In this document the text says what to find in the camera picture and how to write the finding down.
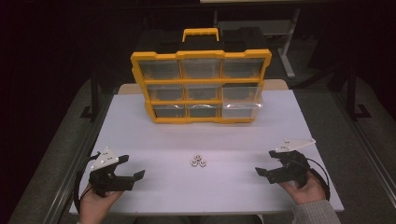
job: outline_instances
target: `person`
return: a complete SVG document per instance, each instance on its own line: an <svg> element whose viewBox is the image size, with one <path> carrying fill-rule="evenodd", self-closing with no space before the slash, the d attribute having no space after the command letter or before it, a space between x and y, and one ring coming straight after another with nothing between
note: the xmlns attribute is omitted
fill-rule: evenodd
<svg viewBox="0 0 396 224"><path fill-rule="evenodd" d="M307 173L307 182L302 188L289 182L278 184L295 201L293 207L293 224L338 224L340 220L335 214L321 187L318 179L310 172ZM108 214L113 203L122 195L122 191L107 193L105 198L97 195L90 184L81 199L80 220L81 224L100 224ZM202 224L211 223L254 223L253 216L213 216L201 217ZM190 223L187 217L143 217L137 223Z"/></svg>

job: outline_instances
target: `yellow storage organizer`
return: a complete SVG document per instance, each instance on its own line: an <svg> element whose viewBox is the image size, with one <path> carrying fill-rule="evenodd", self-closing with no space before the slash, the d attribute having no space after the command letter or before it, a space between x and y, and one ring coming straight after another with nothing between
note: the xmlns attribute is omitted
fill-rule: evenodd
<svg viewBox="0 0 396 224"><path fill-rule="evenodd" d="M155 123L251 122L271 52L258 28L145 31L131 56Z"/></svg>

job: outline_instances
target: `carrying handle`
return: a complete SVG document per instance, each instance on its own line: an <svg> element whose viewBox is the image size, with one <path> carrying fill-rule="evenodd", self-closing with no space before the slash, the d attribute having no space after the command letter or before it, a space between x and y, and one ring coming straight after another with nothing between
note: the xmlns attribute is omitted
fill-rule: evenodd
<svg viewBox="0 0 396 224"><path fill-rule="evenodd" d="M219 41L219 30L218 28L198 28L198 29L185 29L183 32L182 42L186 40L187 35L215 35Z"/></svg>

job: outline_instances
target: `white table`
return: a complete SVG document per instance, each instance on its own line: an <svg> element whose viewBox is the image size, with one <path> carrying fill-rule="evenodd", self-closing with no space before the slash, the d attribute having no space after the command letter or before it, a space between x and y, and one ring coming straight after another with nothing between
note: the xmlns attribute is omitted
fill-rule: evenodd
<svg viewBox="0 0 396 224"><path fill-rule="evenodd" d="M270 158L284 137L310 139L292 91L263 91L264 107L248 124L154 124L141 94L116 95L92 154L110 147L130 155L116 175L146 170L145 177L126 191L110 213L129 216L265 214L289 211L294 202L277 184L258 176L255 167L275 169ZM315 145L300 150L323 165ZM191 166L200 154L206 167ZM311 166L323 175L313 163ZM80 192L88 182L84 175ZM331 187L334 210L344 210ZM76 214L73 205L70 212Z"/></svg>

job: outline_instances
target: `gray sleeve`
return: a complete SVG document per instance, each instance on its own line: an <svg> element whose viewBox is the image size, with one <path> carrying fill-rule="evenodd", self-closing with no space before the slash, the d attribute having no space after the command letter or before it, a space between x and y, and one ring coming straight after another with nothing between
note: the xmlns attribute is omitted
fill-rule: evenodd
<svg viewBox="0 0 396 224"><path fill-rule="evenodd" d="M339 224L332 205L327 200L298 204L293 208L293 224Z"/></svg>

